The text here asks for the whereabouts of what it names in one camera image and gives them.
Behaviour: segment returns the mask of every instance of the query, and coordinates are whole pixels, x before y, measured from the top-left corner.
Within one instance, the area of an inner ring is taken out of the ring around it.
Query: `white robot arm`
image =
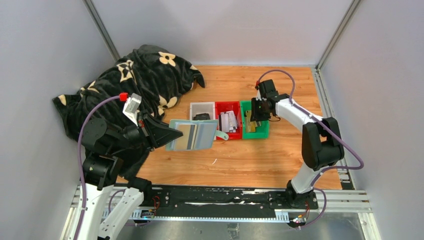
[[[251,99],[251,121],[266,121],[271,115],[283,118],[302,133],[303,164],[297,175],[287,183],[286,198],[292,206],[305,202],[313,194],[313,186],[324,168],[333,166],[345,155],[343,146],[323,127],[322,122],[340,137],[336,119],[323,118],[298,105],[288,94],[279,94],[273,80],[258,82],[257,95]]]
[[[135,177],[128,182],[120,202],[102,221],[106,202],[123,165],[123,160],[116,157],[116,153],[126,149],[153,151],[183,135],[181,131],[154,119],[147,111],[139,112],[141,96],[133,93],[128,97],[128,94],[123,93],[123,100],[126,102],[122,112],[133,124],[117,131],[109,127],[104,119],[93,118],[82,127],[84,135],[81,144],[88,152],[82,164],[85,184],[81,186],[83,197],[78,204],[82,212],[77,213],[80,217],[75,217],[71,224],[69,240],[116,239],[133,211],[145,198],[148,199],[152,182]]]

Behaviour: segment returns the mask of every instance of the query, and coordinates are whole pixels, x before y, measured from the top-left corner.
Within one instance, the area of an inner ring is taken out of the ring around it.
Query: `wooden table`
[[[165,122],[189,119],[192,102],[250,100],[256,95],[256,80],[264,72],[275,69],[256,66],[197,68],[205,78],[206,88],[195,84],[176,106],[165,111]],[[311,112],[322,115],[310,68],[279,68],[291,73],[296,81],[294,99]],[[274,80],[280,94],[290,93],[292,82],[285,74],[273,72],[263,80],[267,79]],[[137,176],[154,184],[285,188],[302,165],[301,146],[301,133],[282,119],[270,122],[268,139],[217,140],[211,149],[198,151],[158,148],[150,154]],[[316,187],[341,189],[338,173],[327,171]]]

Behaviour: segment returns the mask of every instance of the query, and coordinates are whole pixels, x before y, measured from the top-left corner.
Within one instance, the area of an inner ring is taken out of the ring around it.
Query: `black blanket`
[[[164,109],[173,107],[183,94],[193,88],[195,81],[205,87],[202,74],[190,62],[161,47],[142,45],[76,94],[60,95],[53,98],[53,103],[63,120],[66,135],[77,141],[85,118],[101,101],[123,92],[129,95],[136,93],[142,97],[140,110],[148,110],[152,116],[162,120]],[[123,107],[123,102],[111,101],[97,110],[93,117],[103,118],[112,127],[122,130],[133,124],[123,115]],[[124,160],[119,175],[125,179],[135,177],[148,155],[149,151],[143,148],[117,154]]]

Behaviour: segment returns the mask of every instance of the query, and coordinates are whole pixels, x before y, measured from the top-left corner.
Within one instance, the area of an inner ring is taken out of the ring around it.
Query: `red cap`
[[[126,102],[128,98],[128,92],[122,92],[119,94],[119,100],[121,102]]]

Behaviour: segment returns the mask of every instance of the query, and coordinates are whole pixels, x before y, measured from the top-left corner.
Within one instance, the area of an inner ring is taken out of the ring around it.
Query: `green bin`
[[[242,128],[243,128],[243,139],[267,139],[270,134],[270,123],[268,121],[262,121],[261,125],[256,128],[256,132],[246,132],[245,129],[245,111],[252,110],[251,101],[240,101]]]

